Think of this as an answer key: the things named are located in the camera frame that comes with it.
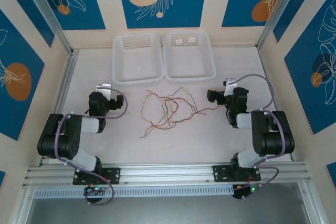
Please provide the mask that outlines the aluminium side rail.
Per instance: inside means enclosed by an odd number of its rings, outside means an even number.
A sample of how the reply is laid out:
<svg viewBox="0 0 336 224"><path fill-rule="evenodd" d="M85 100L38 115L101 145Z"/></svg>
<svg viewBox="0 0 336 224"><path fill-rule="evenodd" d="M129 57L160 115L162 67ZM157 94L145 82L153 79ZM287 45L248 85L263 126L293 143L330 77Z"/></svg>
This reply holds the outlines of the aluminium side rail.
<svg viewBox="0 0 336 224"><path fill-rule="evenodd" d="M38 154L42 157L47 156L55 158L55 135L58 127L58 121L61 120L65 100L68 94L75 65L78 59L79 49L74 49L66 63L65 72L61 79L61 84L56 96L56 105L53 112L49 115L40 138L37 143Z"/></svg>
<svg viewBox="0 0 336 224"><path fill-rule="evenodd" d="M268 71L267 71L266 65L265 65L265 63L264 63L264 60L262 59L260 50L258 50L258 54L259 54L259 57L260 57L260 62L261 62L261 64L262 64L262 67L263 67L263 71L264 71L265 77L266 77L266 79L267 79L269 82L271 82L270 77L268 77ZM273 106L274 106L274 108L277 110L277 109L278 109L278 106L277 106L277 104L276 104L276 100L275 100L275 90L274 90L274 87L272 86L272 84L271 84L271 88L270 88L270 93L271 93L271 96L272 96L272 103L273 103ZM289 157L290 157L290 160L291 160L292 162L295 161L295 159L294 159L294 157L293 157L292 154L289 154Z"/></svg>

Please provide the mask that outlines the white plastic basket with labels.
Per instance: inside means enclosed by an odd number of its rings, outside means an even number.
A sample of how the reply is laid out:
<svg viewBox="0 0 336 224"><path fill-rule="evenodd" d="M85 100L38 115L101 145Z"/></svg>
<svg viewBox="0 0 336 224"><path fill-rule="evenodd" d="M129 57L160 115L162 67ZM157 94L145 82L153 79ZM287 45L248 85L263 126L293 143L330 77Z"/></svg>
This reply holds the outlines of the white plastic basket with labels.
<svg viewBox="0 0 336 224"><path fill-rule="evenodd" d="M212 45L203 30L163 34L164 75L171 82L204 82L216 77Z"/></svg>

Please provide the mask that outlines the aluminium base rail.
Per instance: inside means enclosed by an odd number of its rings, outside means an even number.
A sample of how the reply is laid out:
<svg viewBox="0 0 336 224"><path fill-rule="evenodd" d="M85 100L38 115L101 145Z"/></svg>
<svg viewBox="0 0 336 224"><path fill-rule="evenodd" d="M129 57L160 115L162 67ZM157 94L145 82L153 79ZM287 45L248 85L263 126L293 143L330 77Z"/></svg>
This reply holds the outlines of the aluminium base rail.
<svg viewBox="0 0 336 224"><path fill-rule="evenodd" d="M121 168L119 186L187 186L213 185L215 179L225 178L214 171L215 164L163 164L122 165L107 164ZM261 182L307 183L311 181L304 162L267 162L256 173ZM72 186L75 170L52 164L30 167L23 182L24 188L60 188Z"/></svg>

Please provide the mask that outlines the grey metal panel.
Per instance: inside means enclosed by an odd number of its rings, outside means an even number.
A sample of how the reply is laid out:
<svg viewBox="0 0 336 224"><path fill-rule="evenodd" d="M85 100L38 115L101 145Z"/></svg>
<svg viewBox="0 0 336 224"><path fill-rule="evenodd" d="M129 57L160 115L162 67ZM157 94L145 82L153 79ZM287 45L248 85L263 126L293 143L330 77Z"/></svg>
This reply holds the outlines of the grey metal panel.
<svg viewBox="0 0 336 224"><path fill-rule="evenodd" d="M282 205L227 196L117 198L104 206L80 199L37 199L27 224L310 224L300 201Z"/></svg>

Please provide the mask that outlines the aluminium frame post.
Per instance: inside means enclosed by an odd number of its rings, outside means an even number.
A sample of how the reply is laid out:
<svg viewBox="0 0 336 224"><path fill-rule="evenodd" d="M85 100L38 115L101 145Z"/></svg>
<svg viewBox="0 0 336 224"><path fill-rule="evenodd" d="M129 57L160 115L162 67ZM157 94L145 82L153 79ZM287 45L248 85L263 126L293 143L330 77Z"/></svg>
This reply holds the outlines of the aluminium frame post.
<svg viewBox="0 0 336 224"><path fill-rule="evenodd" d="M73 46L70 44L66 35L64 34L64 31L59 21L57 20L54 12L52 11L50 5L48 4L47 0L33 0L33 1L37 6L37 8L39 9L39 12L43 16L44 20L50 27L51 31L54 33L63 49L66 51L67 55L69 57L72 57Z"/></svg>
<svg viewBox="0 0 336 224"><path fill-rule="evenodd" d="M266 24L264 26L264 29L260 35L260 38L256 44L257 50L260 51L265 42L267 41L267 38L269 35L271 35L275 25L277 24L279 18L283 14L288 2L290 0L277 0L275 7L273 11L271 12L268 20L266 21Z"/></svg>

